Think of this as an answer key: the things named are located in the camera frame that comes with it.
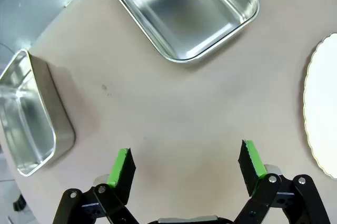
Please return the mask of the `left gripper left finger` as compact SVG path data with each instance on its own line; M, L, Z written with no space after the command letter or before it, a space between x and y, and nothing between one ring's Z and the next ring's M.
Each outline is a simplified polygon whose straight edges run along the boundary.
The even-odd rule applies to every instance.
M137 223L126 207L135 169L131 150L120 149L107 182L87 192L64 191L53 223L95 223L99 218L109 223Z

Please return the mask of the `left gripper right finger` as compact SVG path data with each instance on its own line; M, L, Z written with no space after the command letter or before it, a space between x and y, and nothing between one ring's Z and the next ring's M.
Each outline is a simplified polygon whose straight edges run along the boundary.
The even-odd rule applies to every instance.
M250 199L234 223L262 223L271 208L280 208L289 223L330 223L313 179L289 180L274 165L264 165L251 140L243 140L238 159Z

